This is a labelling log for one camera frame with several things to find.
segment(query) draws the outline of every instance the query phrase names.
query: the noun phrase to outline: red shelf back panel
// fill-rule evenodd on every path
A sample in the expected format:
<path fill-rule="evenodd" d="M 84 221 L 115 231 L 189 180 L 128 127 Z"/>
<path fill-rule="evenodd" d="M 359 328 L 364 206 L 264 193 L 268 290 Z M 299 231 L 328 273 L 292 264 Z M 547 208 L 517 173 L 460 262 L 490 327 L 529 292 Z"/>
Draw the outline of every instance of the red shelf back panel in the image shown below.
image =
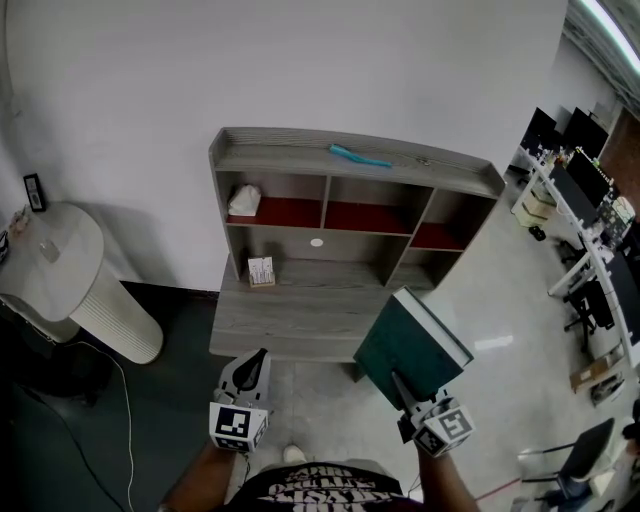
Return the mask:
<path fill-rule="evenodd" d="M 423 223 L 418 228 L 411 247 L 418 249 L 441 249 L 464 251 L 464 246 L 456 240 L 446 224 Z"/>
<path fill-rule="evenodd" d="M 263 197 L 255 217 L 227 215 L 227 224 L 319 228 L 322 201 L 286 197 Z"/>
<path fill-rule="evenodd" d="M 324 227 L 410 235 L 401 213 L 401 209 L 395 206 L 329 201 Z"/>

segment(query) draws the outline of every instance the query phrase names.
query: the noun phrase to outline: green book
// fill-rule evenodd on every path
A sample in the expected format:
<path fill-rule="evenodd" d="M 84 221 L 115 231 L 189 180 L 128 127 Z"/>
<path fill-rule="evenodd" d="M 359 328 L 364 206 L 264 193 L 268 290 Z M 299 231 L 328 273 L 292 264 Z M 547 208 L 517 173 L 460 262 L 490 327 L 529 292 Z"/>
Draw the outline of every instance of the green book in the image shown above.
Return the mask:
<path fill-rule="evenodd" d="M 471 352 L 407 287 L 387 301 L 354 359 L 393 406 L 402 401 L 391 377 L 425 401 L 473 360 Z"/>

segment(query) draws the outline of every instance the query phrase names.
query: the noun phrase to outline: person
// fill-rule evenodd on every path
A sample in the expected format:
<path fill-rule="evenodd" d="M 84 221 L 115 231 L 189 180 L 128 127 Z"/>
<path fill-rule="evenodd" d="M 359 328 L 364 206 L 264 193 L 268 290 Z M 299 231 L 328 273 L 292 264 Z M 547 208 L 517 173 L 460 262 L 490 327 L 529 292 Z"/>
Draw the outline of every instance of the person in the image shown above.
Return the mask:
<path fill-rule="evenodd" d="M 373 461 L 307 462 L 299 448 L 288 446 L 284 463 L 249 479 L 225 506 L 235 453 L 209 441 L 164 497 L 160 512 L 477 512 L 451 456 L 434 459 L 417 450 L 424 503 L 406 498 L 399 482 Z"/>

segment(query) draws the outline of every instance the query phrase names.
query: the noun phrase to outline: cyan object on shelf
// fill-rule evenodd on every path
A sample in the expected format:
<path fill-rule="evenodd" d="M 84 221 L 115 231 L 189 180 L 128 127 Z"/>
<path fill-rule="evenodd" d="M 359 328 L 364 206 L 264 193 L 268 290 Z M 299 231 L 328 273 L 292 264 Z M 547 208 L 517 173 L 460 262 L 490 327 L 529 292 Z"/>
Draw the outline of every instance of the cyan object on shelf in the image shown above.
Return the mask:
<path fill-rule="evenodd" d="M 379 165 L 380 167 L 391 167 L 391 162 L 365 158 L 363 156 L 356 155 L 355 153 L 352 153 L 348 149 L 345 149 L 342 146 L 338 146 L 337 144 L 331 144 L 331 146 L 329 147 L 329 151 L 331 151 L 331 153 L 333 153 L 334 155 L 343 156 L 359 164 Z"/>

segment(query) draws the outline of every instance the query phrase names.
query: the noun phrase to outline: computer monitor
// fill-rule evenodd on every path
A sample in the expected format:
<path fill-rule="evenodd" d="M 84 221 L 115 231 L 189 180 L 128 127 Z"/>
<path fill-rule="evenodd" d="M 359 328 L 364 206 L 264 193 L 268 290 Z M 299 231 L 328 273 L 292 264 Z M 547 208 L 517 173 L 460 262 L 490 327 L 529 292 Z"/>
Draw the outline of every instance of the computer monitor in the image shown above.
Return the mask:
<path fill-rule="evenodd" d="M 581 147 L 589 158 L 598 158 L 609 134 L 579 108 L 573 111 L 564 131 L 564 140 L 571 149 Z"/>
<path fill-rule="evenodd" d="M 545 114 L 539 108 L 533 113 L 527 132 L 533 133 L 538 137 L 544 138 L 549 136 L 556 128 L 556 122 L 551 116 Z"/>
<path fill-rule="evenodd" d="M 593 165 L 582 153 L 576 152 L 567 166 L 567 172 L 587 196 L 594 207 L 600 206 L 609 192 L 610 184 L 602 171 Z"/>
<path fill-rule="evenodd" d="M 555 126 L 556 122 L 551 117 L 536 108 L 520 145 L 534 156 L 538 156 L 541 152 L 539 146 L 552 149 L 555 135 L 557 135 L 554 131 Z"/>

